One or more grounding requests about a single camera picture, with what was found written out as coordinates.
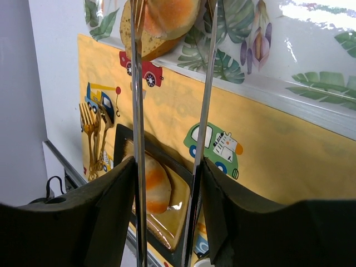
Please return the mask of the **yellow vehicle-print placemat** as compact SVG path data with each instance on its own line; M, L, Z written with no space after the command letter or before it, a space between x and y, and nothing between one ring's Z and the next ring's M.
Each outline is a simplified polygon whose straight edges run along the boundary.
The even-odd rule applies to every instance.
M119 50L79 35L80 93L88 83L93 94L109 95L132 127L131 77L121 66ZM200 120L204 84L162 69L160 86L145 87L145 137L184 165L194 159L184 139ZM220 88L213 88L209 122L238 143L238 182L279 203L302 199L355 198L355 141Z

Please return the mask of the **floral serving tray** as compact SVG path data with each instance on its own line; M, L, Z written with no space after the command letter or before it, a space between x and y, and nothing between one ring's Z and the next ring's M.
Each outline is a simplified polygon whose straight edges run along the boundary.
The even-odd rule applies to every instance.
M289 113L355 139L355 2L220 1L213 88ZM211 15L168 53L143 61L145 87L163 68L203 83Z

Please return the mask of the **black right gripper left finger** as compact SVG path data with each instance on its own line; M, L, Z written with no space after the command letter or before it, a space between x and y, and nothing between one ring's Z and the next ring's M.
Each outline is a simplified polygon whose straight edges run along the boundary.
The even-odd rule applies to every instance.
M1 205L2 266L120 266L135 161L47 202Z

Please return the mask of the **sliced bread piece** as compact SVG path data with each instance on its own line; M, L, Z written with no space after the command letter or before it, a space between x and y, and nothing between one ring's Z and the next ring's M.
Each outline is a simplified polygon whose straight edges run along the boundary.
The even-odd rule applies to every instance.
M120 37L125 46L126 56L131 59L131 6L130 1L126 1L120 22ZM153 37L146 31L142 33L142 60L152 61L172 50L181 41L182 37L173 40L162 40Z

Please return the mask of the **gold spoon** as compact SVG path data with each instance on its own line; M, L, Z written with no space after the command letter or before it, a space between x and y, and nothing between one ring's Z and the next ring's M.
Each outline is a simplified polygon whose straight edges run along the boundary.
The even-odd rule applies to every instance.
M98 162L98 151L99 151L99 142L100 142L100 130L101 130L101 119L105 118L104 108L101 105L98 105L97 113L95 117L95 124L94 124L94 145L93 145L93 172L96 172L96 164Z

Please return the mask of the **small round bun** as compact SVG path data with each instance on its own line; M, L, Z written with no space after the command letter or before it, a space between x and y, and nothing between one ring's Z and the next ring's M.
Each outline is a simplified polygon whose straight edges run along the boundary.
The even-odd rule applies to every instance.
M188 33L199 12L198 0L145 1L144 31L158 39L177 39Z

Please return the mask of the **gold fork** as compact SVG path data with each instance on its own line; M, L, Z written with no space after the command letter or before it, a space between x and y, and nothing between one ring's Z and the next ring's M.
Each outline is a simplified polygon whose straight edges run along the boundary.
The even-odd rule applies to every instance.
M90 156L90 163L89 163L89 175L88 181L92 181L96 178L95 171L94 171L94 159L93 159L93 151L92 151L92 135L95 129L95 122L94 116L89 109L86 103L80 103L80 116L81 122L83 126L83 131L87 134L88 137L88 148L89 148L89 156Z

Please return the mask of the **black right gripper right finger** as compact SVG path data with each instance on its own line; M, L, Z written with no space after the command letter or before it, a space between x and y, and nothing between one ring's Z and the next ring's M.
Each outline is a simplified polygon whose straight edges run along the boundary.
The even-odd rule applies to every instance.
M215 266L354 266L355 200L264 198L202 163L202 203Z

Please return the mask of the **dark square plate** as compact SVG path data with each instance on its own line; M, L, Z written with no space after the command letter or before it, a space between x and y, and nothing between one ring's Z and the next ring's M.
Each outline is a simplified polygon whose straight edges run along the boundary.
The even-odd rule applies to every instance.
M164 212L147 213L149 254L159 266L180 266L192 178L192 158L183 144L184 132L164 125L145 127L145 153L165 170L171 184Z

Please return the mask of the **metal serving tongs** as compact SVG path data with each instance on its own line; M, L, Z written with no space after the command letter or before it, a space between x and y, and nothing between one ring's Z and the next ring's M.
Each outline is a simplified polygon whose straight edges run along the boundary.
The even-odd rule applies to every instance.
M133 141L136 161L137 180L135 189L136 204L136 246L137 266L147 266L147 232L146 232L146 180L145 180L145 138L144 108L142 88L142 31L144 27L145 1L131 1L131 64L132 64L132 103L133 103ZM202 177L202 160L209 114L214 62L216 55L217 12L218 2L208 2L212 19L211 41L207 63L204 96L202 101L197 151L194 171L190 186L190 198L184 231L182 266L190 266L194 245L196 223L201 207L200 181Z

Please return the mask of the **twisted ring bread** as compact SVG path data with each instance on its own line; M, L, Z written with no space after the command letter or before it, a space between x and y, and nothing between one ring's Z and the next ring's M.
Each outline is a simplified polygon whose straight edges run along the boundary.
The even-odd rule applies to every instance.
M145 185L147 213L164 213L170 203L171 183L166 170L148 154L145 154Z

